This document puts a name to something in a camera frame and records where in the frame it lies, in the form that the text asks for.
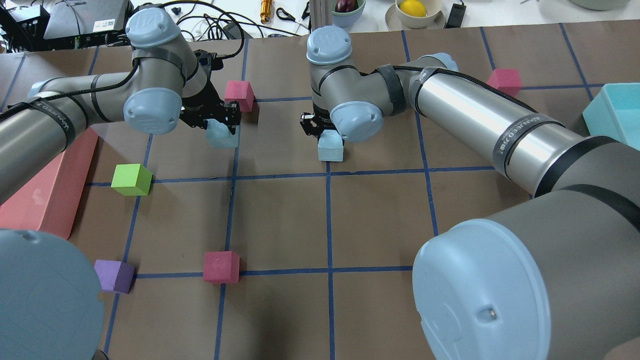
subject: lemon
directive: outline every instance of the lemon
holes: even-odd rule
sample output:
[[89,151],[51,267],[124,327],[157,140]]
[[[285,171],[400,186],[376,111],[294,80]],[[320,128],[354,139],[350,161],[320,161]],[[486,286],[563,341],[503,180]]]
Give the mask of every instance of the lemon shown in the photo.
[[425,17],[427,16],[427,9],[418,0],[404,0],[400,4],[400,10],[409,16]]

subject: light blue joint cap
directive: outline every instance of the light blue joint cap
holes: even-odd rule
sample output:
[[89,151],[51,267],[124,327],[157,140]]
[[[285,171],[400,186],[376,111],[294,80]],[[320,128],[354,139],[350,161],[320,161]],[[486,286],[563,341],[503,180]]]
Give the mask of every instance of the light blue joint cap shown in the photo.
[[27,99],[30,99],[30,98],[34,97],[35,95],[37,95],[37,93],[40,92],[40,89],[46,83],[48,83],[51,79],[46,79],[45,81],[38,81],[37,83],[31,85],[31,88],[29,89],[29,93],[27,94]]
[[421,56],[420,58],[436,58],[438,60],[440,60],[441,63],[443,63],[447,69],[449,70],[453,70],[453,71],[458,71],[458,64],[453,60],[453,58],[451,57],[451,55],[447,54],[447,53],[437,53],[437,54],[431,54],[431,55],[424,55]]
[[547,289],[526,246],[486,219],[454,226],[422,246],[413,296],[438,360],[545,360]]
[[131,45],[141,48],[162,45],[180,35],[178,25],[160,8],[138,11],[127,22],[125,31]]
[[240,145],[240,129],[233,135],[229,128],[216,119],[207,119],[205,138],[211,147],[216,149],[232,149]]
[[364,101],[349,101],[333,108],[329,114],[343,139],[362,142],[382,128],[382,111]]
[[93,265],[70,242],[0,229],[0,359],[91,359],[104,303]]
[[351,37],[337,26],[323,26],[307,39],[307,59],[316,65],[339,63],[351,56]]
[[124,120],[135,130],[160,135],[175,129],[180,119],[182,99],[167,88],[146,88],[124,103]]
[[318,139],[318,160],[340,162],[343,159],[342,137],[336,130],[324,130]]

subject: purple cube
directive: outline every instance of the purple cube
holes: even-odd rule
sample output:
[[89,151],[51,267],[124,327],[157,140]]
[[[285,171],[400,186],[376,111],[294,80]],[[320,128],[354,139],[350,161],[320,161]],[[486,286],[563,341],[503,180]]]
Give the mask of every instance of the purple cube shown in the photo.
[[135,268],[122,261],[96,260],[93,266],[100,279],[102,290],[128,294]]

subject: white label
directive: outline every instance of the white label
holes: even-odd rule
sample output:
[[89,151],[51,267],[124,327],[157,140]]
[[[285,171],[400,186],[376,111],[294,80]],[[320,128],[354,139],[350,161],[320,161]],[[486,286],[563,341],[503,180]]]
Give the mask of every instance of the white label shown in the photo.
[[113,26],[116,24],[116,19],[100,20],[93,23],[93,32],[98,33],[100,31],[113,30]]

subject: tiled surface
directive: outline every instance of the tiled surface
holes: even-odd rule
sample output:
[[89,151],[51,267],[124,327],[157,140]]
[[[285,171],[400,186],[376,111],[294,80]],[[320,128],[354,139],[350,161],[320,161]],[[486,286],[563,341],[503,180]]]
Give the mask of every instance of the tiled surface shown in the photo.
[[[516,67],[521,100],[585,135],[580,114],[589,93],[640,77],[638,26],[357,34],[353,58],[370,72],[447,52],[481,80],[492,66]],[[370,140],[347,143],[343,163],[317,161],[315,139],[298,124],[312,109],[305,41],[250,40],[214,72],[221,96],[226,81],[245,78],[259,99],[243,116],[237,151],[212,149],[202,130],[183,125],[153,137],[127,124],[94,126],[101,139],[70,241],[91,261],[137,267],[130,294],[100,295],[99,346],[113,359],[433,358],[413,305],[417,249],[434,233],[528,194],[411,111],[385,119]],[[192,46],[225,54],[237,42]],[[93,74],[130,69],[126,47],[95,52],[28,54],[8,102],[22,100],[35,81],[86,75],[94,59]],[[0,56],[0,91],[8,91],[19,63],[19,56]],[[147,164],[155,176],[149,196],[109,188],[119,163]],[[242,257],[240,283],[203,282],[204,252],[225,249]],[[612,359],[635,353],[623,349]]]

